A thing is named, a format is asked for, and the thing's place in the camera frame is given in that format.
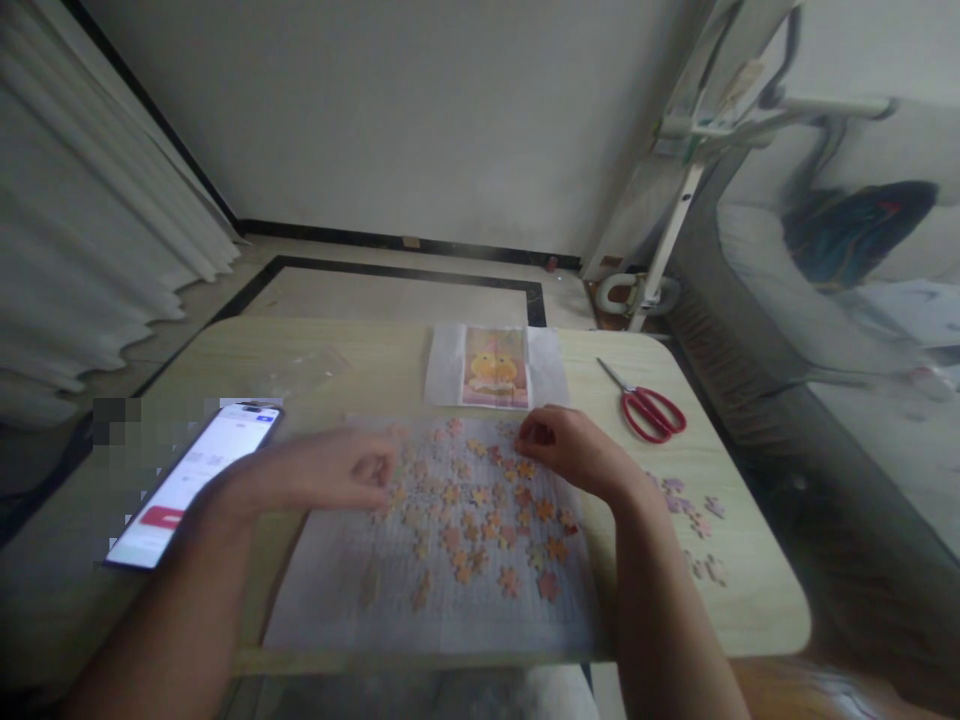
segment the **blue backpack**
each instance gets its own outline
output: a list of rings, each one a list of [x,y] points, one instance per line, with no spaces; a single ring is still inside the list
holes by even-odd
[[[910,180],[864,188],[812,193],[784,218],[784,238],[793,261],[818,290],[856,286],[927,216],[939,186]]]

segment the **scissors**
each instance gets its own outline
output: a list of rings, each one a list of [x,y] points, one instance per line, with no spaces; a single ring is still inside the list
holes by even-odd
[[[676,405],[667,400],[663,395],[658,392],[654,392],[649,388],[630,387],[623,381],[622,377],[617,375],[613,368],[607,365],[600,358],[597,358],[597,360],[603,366],[603,369],[607,371],[607,374],[612,377],[616,381],[617,385],[619,385],[623,390],[623,397],[620,400],[620,407],[623,409],[623,416],[627,419],[630,427],[634,429],[634,432],[636,432],[637,435],[642,437],[647,442],[660,445],[665,443],[674,435],[682,433],[687,429],[686,416],[680,412],[680,409]],[[654,400],[658,400],[660,405],[669,410],[670,413],[673,414],[676,422],[671,422],[664,412],[657,407],[657,404],[654,402]],[[640,426],[640,423],[634,419],[631,410],[636,410],[640,417],[653,426],[654,431],[657,434],[651,435],[644,430]]]

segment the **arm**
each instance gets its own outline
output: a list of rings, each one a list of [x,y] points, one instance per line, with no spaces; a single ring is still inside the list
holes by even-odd
[[[64,718],[209,718],[230,679],[257,516],[374,509],[393,444],[353,430],[247,456],[200,493],[160,567],[64,702]]]
[[[517,451],[596,495],[617,525],[617,666],[631,717],[748,718],[673,521],[647,474],[582,412],[548,405]]]

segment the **hand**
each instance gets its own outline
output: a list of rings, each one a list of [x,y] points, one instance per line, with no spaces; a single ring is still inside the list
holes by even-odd
[[[547,405],[523,421],[516,450],[613,507],[627,493],[651,486],[622,447],[579,410]]]
[[[397,447],[390,438],[340,428],[241,458],[210,485],[245,515],[375,510],[388,502],[385,488],[396,465]]]

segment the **smartphone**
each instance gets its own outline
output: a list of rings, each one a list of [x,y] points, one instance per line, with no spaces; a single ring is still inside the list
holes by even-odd
[[[282,417],[283,410],[275,406],[221,408],[127,524],[106,563],[155,568],[197,493],[227,465],[263,445]]]

